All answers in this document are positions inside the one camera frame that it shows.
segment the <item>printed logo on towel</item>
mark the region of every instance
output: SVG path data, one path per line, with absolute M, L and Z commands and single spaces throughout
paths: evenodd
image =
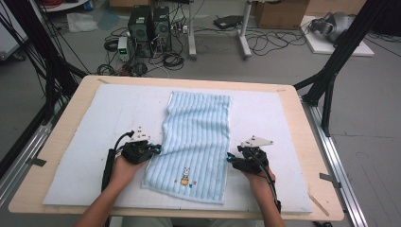
M 190 171 L 191 171 L 191 168 L 186 168 L 186 167 L 183 168 L 183 177 L 181 178 L 181 182 L 180 182 L 180 184 L 182 186 L 188 185 L 188 183 L 189 183 L 188 176 L 189 176 Z
M 192 188 L 193 185 L 197 185 L 197 182 L 189 183 L 189 173 L 191 172 L 191 168 L 184 168 L 183 169 L 183 176 L 181 177 L 180 180 L 180 185 L 182 186 L 189 186 L 189 188 Z

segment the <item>floor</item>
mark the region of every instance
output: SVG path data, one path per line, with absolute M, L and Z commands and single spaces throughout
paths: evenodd
M 126 26 L 128 20 L 115 17 L 108 10 L 89 12 L 102 27 L 92 32 L 66 33 L 65 39 L 86 67 L 95 72 L 104 63 L 104 38 Z M 212 26 L 216 17 L 195 20 L 196 25 Z M 291 45 L 266 56 L 241 57 L 234 33 L 197 32 L 198 59 L 188 58 L 184 47 L 184 67 L 179 71 L 153 70 L 148 77 L 170 79 L 205 79 L 254 83 L 295 84 L 319 72 L 329 56 L 312 54 L 307 44 Z M 373 58 L 352 57 L 336 80 L 330 131 L 336 148 L 370 226 L 399 226 L 401 222 L 401 97 L 400 43 L 374 40 L 365 43 L 375 52 Z M 72 51 L 63 45 L 68 60 L 81 67 Z M 29 61 L 0 63 L 0 160 L 44 104 L 39 81 Z M 307 89 L 299 91 L 300 95 Z M 0 208 L 1 226 L 71 226 L 73 215 L 21 215 L 8 211 L 12 193 Z M 193 226 L 188 220 L 177 220 Z M 288 226 L 314 226 L 306 221 L 287 221 Z M 352 226 L 346 218 L 333 226 Z

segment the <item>white padded mat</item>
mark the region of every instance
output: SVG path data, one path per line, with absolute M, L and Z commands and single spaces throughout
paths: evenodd
M 123 133 L 142 127 L 151 135 L 150 142 L 162 143 L 162 123 L 172 91 L 227 95 L 232 98 L 229 111 L 230 152 L 252 135 L 272 140 L 267 152 L 270 167 L 277 176 L 276 190 L 283 213 L 312 212 L 302 170 L 288 124 L 275 93 L 184 89 L 104 84 L 99 87 L 75 136 L 64 153 L 44 204 L 90 205 L 100 193 L 103 169 L 109 148 Z M 115 206 L 169 209 L 206 209 L 257 211 L 248 180 L 229 165 L 224 204 L 184 201 L 140 188 L 145 168 L 122 192 Z

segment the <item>wooden table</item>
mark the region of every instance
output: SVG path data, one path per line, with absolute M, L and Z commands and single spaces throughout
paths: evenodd
M 295 89 L 290 85 L 256 84 L 184 79 L 139 79 L 88 76 L 85 77 L 72 100 L 52 131 L 38 158 L 46 160 L 43 166 L 32 166 L 20 188 L 9 204 L 10 212 L 33 214 L 82 214 L 86 207 L 43 205 L 44 197 L 51 185 L 62 155 L 68 148 L 74 133 L 90 106 L 97 88 L 104 83 L 148 85 L 163 87 L 230 89 L 277 93 L 286 115 L 293 145 L 296 149 L 305 184 L 313 206 L 308 215 L 283 215 L 284 219 L 342 220 L 344 217 L 339 199 L 332 183 L 320 179 L 320 173 L 327 174 L 312 129 L 306 119 L 304 109 Z M 258 218 L 252 212 L 172 210 L 172 209 L 132 209 L 115 208 L 112 215 L 185 218 Z

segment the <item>blue striped towel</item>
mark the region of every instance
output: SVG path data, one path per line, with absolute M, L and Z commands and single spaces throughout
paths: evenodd
M 223 204 L 230 102 L 229 96 L 173 92 L 163 123 L 162 153 L 153 156 L 142 187 Z

